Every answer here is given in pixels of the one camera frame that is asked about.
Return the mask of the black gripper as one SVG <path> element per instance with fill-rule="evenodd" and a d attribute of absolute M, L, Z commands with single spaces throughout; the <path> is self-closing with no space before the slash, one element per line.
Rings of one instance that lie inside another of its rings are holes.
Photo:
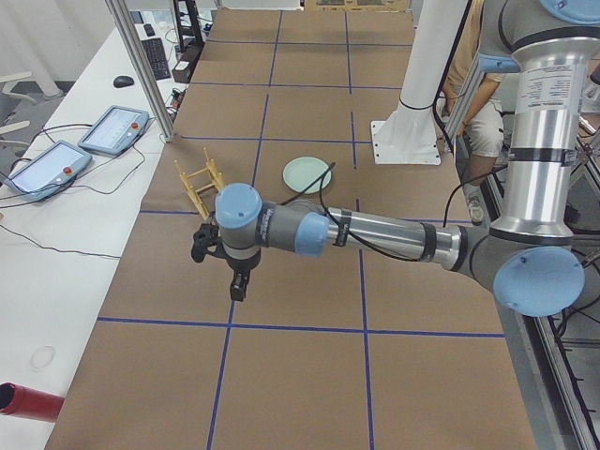
<path fill-rule="evenodd" d="M 249 284 L 249 273 L 260 263 L 262 250 L 256 245 L 235 248 L 223 243 L 222 247 L 226 262 L 234 271 L 230 284 L 230 297 L 233 301 L 244 301 Z"/>

